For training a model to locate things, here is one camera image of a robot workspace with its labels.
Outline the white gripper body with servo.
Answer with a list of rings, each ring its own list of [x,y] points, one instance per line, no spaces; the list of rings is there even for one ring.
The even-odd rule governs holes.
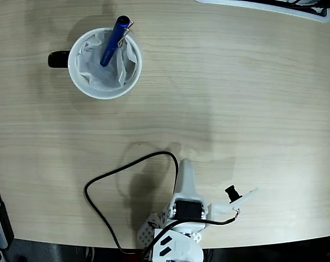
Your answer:
[[[206,219],[209,213],[208,205],[203,197],[172,198],[162,211],[162,223],[181,219]]]

